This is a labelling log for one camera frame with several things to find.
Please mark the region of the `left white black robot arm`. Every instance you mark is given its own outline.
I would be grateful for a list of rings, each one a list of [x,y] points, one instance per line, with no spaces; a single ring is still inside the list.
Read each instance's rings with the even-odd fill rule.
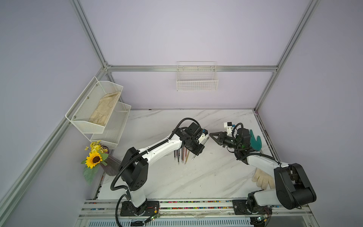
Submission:
[[[127,150],[120,166],[119,172],[112,181],[112,191],[124,188],[117,186],[119,179],[127,186],[127,197],[133,207],[140,208],[146,204],[144,184],[148,177],[148,168],[172,152],[186,148],[190,153],[198,156],[204,149],[204,143],[208,140],[208,130],[193,121],[188,127],[181,127],[179,123],[172,133],[161,141],[141,149],[134,147]]]

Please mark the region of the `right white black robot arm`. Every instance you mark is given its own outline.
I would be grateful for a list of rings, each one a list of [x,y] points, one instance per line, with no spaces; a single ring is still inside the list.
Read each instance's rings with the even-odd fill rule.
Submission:
[[[231,132],[215,132],[210,137],[219,146],[231,148],[236,159],[251,165],[267,177],[258,178],[261,190],[249,193],[250,208],[283,206],[288,210],[315,202],[317,195],[303,167],[288,164],[263,154],[262,140],[252,130],[239,128]]]

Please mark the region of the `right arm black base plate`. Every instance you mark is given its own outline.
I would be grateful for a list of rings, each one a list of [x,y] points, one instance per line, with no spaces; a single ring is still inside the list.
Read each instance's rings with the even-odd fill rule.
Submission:
[[[232,200],[235,215],[257,215],[272,213],[270,207],[260,206],[250,199]]]

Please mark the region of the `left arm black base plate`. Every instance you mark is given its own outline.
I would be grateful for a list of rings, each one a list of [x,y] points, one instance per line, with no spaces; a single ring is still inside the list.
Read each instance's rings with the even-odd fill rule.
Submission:
[[[131,201],[122,202],[120,216],[132,217],[132,216],[145,216],[149,217],[157,214],[160,208],[159,201],[145,201],[140,207],[135,207]]]

